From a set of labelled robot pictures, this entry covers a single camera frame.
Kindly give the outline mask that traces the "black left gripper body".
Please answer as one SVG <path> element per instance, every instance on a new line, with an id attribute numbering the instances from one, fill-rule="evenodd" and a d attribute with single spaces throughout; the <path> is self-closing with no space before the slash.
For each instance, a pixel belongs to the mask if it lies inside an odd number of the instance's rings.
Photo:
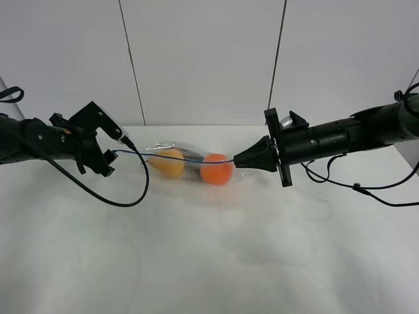
<path id="1" fill-rule="evenodd" d="M 59 113 L 54 113 L 49 120 L 54 127 L 68 131 L 75 138 L 75 161 L 82 175 L 88 167 L 95 174 L 108 177 L 115 169 L 104 160 L 96 140 L 97 129 L 100 128 L 98 113 L 99 106 L 91 101 L 68 120 Z"/>

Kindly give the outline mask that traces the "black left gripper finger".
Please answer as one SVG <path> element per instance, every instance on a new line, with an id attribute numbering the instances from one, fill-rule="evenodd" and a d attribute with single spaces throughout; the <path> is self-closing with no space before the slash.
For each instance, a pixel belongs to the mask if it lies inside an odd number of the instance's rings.
<path id="1" fill-rule="evenodd" d="M 116 152 L 111 151 L 111 150 L 106 150 L 103 153 L 103 157 L 104 157 L 104 160 L 106 161 L 107 164 L 111 164 L 118 158 L 118 154 Z"/>

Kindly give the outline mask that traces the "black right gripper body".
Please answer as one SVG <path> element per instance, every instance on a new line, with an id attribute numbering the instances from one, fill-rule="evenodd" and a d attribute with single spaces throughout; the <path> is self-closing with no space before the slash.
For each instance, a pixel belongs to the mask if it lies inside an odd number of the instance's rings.
<path id="1" fill-rule="evenodd" d="M 264 112 L 272 146 L 278 155 L 278 171 L 283 187 L 292 186 L 290 166 L 307 162 L 314 158 L 314 129 L 283 129 L 275 108 Z"/>

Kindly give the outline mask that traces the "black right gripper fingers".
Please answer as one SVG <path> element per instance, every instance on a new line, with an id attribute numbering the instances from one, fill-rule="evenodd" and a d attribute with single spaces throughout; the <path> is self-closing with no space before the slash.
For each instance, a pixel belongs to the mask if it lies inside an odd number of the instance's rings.
<path id="1" fill-rule="evenodd" d="M 236 154 L 233 161 L 238 169 L 278 170 L 278 155 L 269 136 L 262 137 L 245 151 Z"/>

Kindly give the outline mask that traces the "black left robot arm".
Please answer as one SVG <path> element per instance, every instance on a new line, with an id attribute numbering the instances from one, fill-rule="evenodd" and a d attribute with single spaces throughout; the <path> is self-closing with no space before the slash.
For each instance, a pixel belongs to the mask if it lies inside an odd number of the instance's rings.
<path id="1" fill-rule="evenodd" d="M 38 118 L 16 120 L 1 115 L 1 164 L 14 164 L 28 160 L 74 160 L 80 173 L 86 168 L 104 177 L 114 169 L 110 164 L 117 155 L 103 152 L 96 140 L 97 129 L 111 139 L 121 142 L 128 133 L 93 101 L 71 118 L 55 113 L 51 125 Z"/>

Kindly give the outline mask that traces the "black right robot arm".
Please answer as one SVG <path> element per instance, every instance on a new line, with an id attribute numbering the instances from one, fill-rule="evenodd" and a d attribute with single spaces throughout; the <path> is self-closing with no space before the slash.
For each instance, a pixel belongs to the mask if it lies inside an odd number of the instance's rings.
<path id="1" fill-rule="evenodd" d="M 288 187 L 291 165 L 417 140 L 418 94 L 396 92 L 395 100 L 317 126 L 293 111 L 280 120 L 276 109 L 268 109 L 264 116 L 269 134 L 235 155 L 234 165 L 278 172 L 282 185 Z"/>

